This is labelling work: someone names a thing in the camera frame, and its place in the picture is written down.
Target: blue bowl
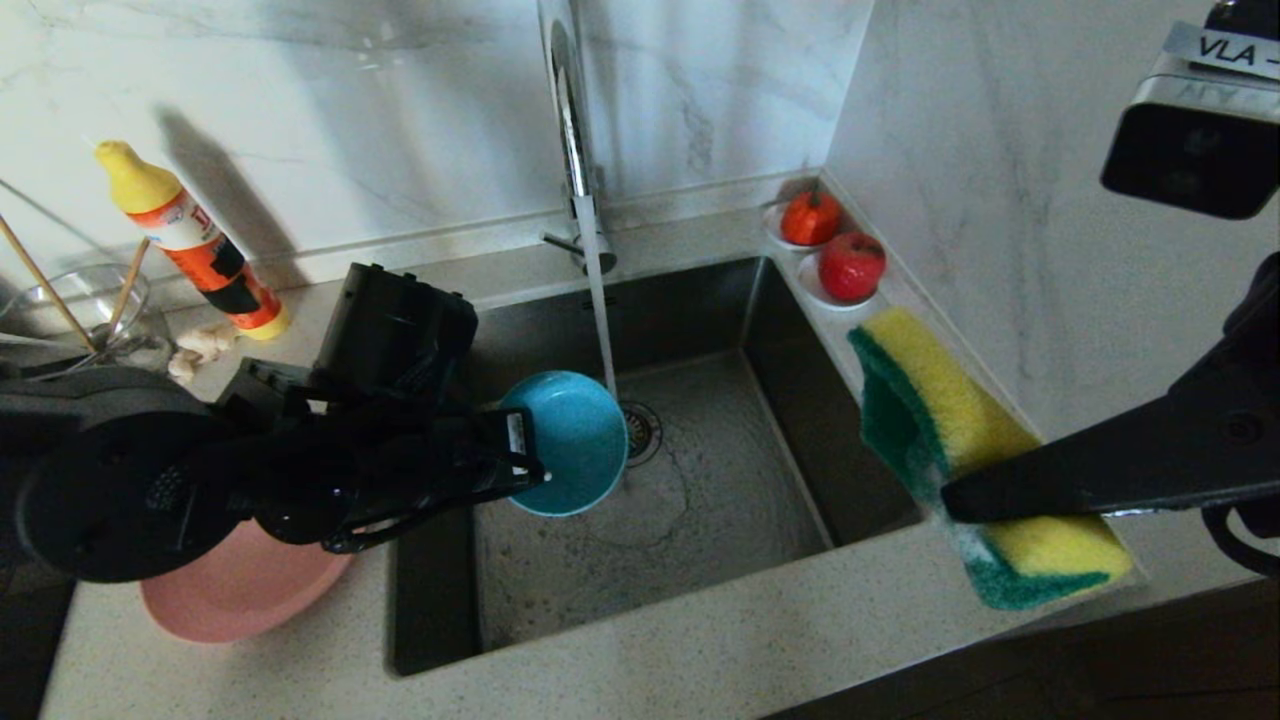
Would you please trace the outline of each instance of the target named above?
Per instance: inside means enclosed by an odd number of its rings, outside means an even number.
[[[502,398],[502,407],[527,407],[534,446],[552,479],[513,495],[535,515],[576,515],[604,500],[627,464],[627,424],[609,391],[568,370],[539,373]]]

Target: sink drain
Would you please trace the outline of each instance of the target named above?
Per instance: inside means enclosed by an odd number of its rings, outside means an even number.
[[[627,468],[653,457],[662,445],[662,421],[658,414],[640,402],[623,401],[622,419],[627,421]]]

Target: toy fruit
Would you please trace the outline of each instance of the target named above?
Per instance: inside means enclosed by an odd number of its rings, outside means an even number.
[[[813,190],[801,192],[782,215],[782,238],[792,245],[822,245],[836,234],[840,225],[840,202]]]
[[[876,295],[883,274],[884,247],[864,232],[837,234],[818,256],[818,282],[844,302],[861,302]]]

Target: orange bottle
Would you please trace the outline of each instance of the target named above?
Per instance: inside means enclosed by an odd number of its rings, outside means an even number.
[[[142,161],[118,140],[100,143],[93,155],[106,168],[115,205],[232,324],[255,340],[270,340],[289,327],[279,297],[253,277],[244,255],[177,176]]]

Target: pink plate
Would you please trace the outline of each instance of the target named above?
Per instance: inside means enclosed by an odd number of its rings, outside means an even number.
[[[182,639],[227,643],[302,612],[349,564],[349,555],[285,544],[250,520],[191,565],[142,580],[142,602]]]

